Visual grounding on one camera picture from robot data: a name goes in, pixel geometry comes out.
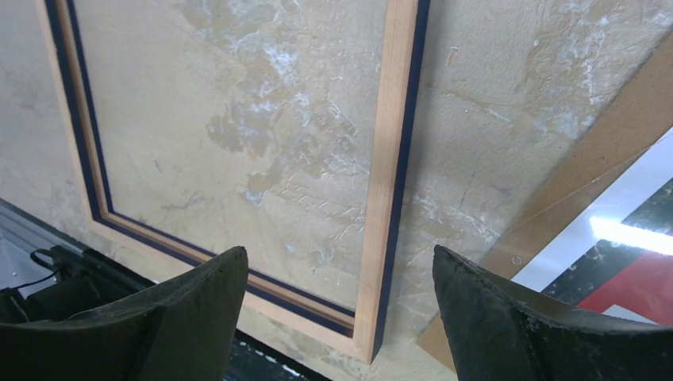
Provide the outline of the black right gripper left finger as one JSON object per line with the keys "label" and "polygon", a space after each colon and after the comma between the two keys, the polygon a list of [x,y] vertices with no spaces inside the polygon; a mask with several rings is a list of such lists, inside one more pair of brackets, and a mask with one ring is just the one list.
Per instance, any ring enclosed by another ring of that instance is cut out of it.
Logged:
{"label": "black right gripper left finger", "polygon": [[24,296],[1,292],[4,380],[222,380],[248,284],[248,254],[233,247],[119,301],[73,302],[60,319],[20,319]]}

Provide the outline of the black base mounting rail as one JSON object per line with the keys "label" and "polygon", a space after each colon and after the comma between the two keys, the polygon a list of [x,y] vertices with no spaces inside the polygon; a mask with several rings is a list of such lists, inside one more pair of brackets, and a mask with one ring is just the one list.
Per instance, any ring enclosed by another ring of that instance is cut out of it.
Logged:
{"label": "black base mounting rail", "polygon": [[[60,319],[73,311],[119,301],[156,282],[100,252],[1,202],[1,237],[13,248],[1,250],[1,287],[25,291],[13,305],[20,319]],[[236,331],[226,380],[323,380],[325,376],[292,360],[246,333]]]}

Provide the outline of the blue wooden picture frame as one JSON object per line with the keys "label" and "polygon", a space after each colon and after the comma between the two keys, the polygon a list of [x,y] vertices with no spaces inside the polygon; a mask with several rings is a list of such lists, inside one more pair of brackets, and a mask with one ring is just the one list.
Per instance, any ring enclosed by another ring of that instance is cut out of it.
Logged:
{"label": "blue wooden picture frame", "polygon": [[[210,252],[113,211],[74,3],[39,1],[37,14],[90,227],[181,266],[209,260]],[[247,307],[366,364],[383,344],[428,15],[427,1],[386,4],[356,308],[347,310],[258,271],[250,271],[244,297]]]}

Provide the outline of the clear acrylic sheet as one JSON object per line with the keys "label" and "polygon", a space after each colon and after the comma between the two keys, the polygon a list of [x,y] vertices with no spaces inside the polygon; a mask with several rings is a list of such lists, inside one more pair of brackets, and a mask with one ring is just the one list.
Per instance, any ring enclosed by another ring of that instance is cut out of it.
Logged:
{"label": "clear acrylic sheet", "polygon": [[672,28],[669,1],[434,1],[390,300],[432,318],[431,249],[513,223]]}

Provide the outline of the brown cardboard backing board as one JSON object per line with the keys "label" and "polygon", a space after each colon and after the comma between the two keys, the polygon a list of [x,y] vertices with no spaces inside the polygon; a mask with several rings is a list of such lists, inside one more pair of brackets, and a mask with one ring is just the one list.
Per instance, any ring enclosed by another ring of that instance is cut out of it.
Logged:
{"label": "brown cardboard backing board", "polygon": [[[548,217],[540,227],[525,227],[526,221],[609,170],[631,164],[667,134],[672,136],[671,35],[666,35],[640,65],[596,124],[478,265],[513,282],[513,276],[534,257],[533,249],[543,248],[551,239],[552,229],[561,227],[561,223]],[[440,314],[418,344],[456,373]]]}

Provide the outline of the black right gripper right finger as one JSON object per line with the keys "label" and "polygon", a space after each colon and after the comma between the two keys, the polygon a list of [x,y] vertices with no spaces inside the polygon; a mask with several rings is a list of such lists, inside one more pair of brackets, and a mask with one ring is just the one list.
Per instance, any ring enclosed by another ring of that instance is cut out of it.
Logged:
{"label": "black right gripper right finger", "polygon": [[437,245],[433,282],[461,380],[669,380],[672,330],[584,310]]}

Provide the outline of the colour photo print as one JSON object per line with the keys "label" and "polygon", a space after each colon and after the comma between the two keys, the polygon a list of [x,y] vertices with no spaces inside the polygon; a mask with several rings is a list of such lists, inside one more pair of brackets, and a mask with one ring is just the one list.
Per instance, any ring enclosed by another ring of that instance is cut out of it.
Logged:
{"label": "colour photo print", "polygon": [[525,222],[561,223],[512,280],[585,310],[672,323],[672,136]]}

